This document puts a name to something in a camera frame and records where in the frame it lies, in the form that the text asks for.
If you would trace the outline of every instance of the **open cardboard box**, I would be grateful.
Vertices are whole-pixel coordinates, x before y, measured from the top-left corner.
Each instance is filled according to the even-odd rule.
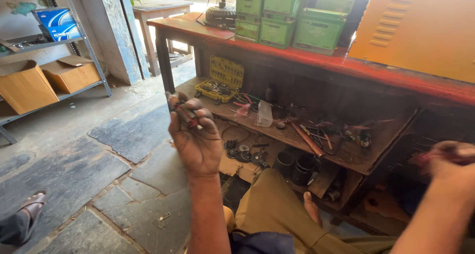
[[[33,60],[0,66],[0,96],[19,115],[59,101]]]
[[[92,60],[71,55],[40,66],[50,84],[65,93],[74,93],[100,81]]]

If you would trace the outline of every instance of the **yellow tool case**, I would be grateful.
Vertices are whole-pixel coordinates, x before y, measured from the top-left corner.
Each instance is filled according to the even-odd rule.
[[[242,87],[244,68],[242,65],[213,55],[210,58],[210,76],[211,79],[207,79],[195,87],[195,97],[203,94],[216,99],[216,105],[228,103]]]

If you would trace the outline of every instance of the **metal shelving rack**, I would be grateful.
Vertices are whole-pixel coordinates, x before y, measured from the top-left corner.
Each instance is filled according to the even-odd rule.
[[[57,7],[57,4],[56,4],[55,0],[47,0],[47,1],[49,2],[49,5],[51,7]],[[58,94],[57,97],[61,101],[61,100],[67,99],[67,98],[69,98],[69,97],[71,97],[75,94],[78,94],[80,92],[83,92],[87,89],[90,89],[92,87],[95,87],[95,86],[101,85],[101,84],[104,84],[105,90],[107,91],[107,94],[110,97],[110,96],[112,96],[111,89],[109,88],[109,85],[108,85],[107,81],[105,80],[104,73],[102,72],[101,66],[99,65],[99,62],[97,61],[97,58],[94,54],[94,51],[92,50],[91,43],[89,42],[89,39],[86,36],[86,32],[84,32],[83,25],[81,24],[81,20],[79,19],[79,16],[77,15],[77,12],[76,12],[76,9],[74,8],[73,2],[72,2],[72,0],[66,0],[66,1],[68,3],[68,7],[71,10],[71,13],[74,17],[74,20],[76,21],[79,32],[81,33],[81,37],[71,38],[71,39],[63,40],[63,41],[35,44],[33,46],[24,47],[23,49],[21,49],[19,52],[16,52],[16,53],[15,52],[9,52],[9,51],[4,52],[4,53],[0,53],[0,57],[10,56],[10,55],[14,55],[14,54],[20,54],[20,53],[24,53],[24,52],[28,52],[28,51],[39,50],[39,49],[52,47],[52,46],[56,46],[56,45],[61,45],[61,44],[66,44],[66,43],[69,43],[69,46],[71,47],[71,50],[73,51],[73,53],[75,55],[81,56],[81,54],[79,53],[79,50],[76,47],[75,42],[79,41],[79,40],[82,40],[82,41],[84,41],[84,43],[87,47],[87,50],[89,51],[89,55],[90,55],[91,59],[94,61],[95,67],[96,67],[97,71],[99,72],[99,75],[101,76],[101,80],[97,81],[97,82],[95,82],[95,83],[93,83],[93,84],[91,84],[87,87],[84,87],[84,88],[82,88],[82,89],[80,89],[80,90],[78,90],[74,93],[71,93],[71,94]],[[28,40],[29,37],[36,37],[36,36],[37,35],[27,36],[27,37],[24,37],[24,38],[15,38],[15,39],[11,39],[11,40],[8,40],[8,41],[9,42],[25,41],[25,40]],[[9,134],[9,132],[6,129],[3,128],[3,125],[6,124],[6,123],[9,123],[9,122],[11,122],[15,119],[18,119],[20,117],[24,117],[28,114],[31,114],[32,112],[38,111],[42,108],[38,108],[36,110],[27,112],[27,113],[22,114],[22,115],[0,116],[0,134],[2,134],[12,145],[15,144],[17,141],[15,140],[15,138],[12,135]]]

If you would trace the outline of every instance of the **concrete floor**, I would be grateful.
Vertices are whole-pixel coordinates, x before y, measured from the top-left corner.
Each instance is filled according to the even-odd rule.
[[[193,60],[172,70],[175,85],[195,76]],[[115,83],[111,98],[94,87],[5,125],[18,143],[0,138],[0,215],[42,186],[51,196],[31,241],[18,249],[0,245],[0,253],[184,252],[190,194],[169,144],[162,79]],[[235,211],[249,184],[222,180],[232,183],[224,204]],[[323,217],[327,230],[365,234],[347,224],[331,227]]]

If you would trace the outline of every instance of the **pliers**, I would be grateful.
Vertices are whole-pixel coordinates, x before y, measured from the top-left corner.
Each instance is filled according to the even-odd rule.
[[[252,111],[257,112],[257,111],[258,111],[258,108],[259,108],[259,105],[258,105],[257,103],[255,103],[255,102],[253,102],[253,101],[249,98],[249,96],[247,96],[247,94],[243,94],[243,95],[244,95],[244,97],[249,101],[249,104],[250,104],[249,108],[250,108]],[[247,104],[240,104],[240,103],[238,103],[238,102],[233,102],[233,104],[239,105],[240,107],[243,107],[243,106],[247,105]]]

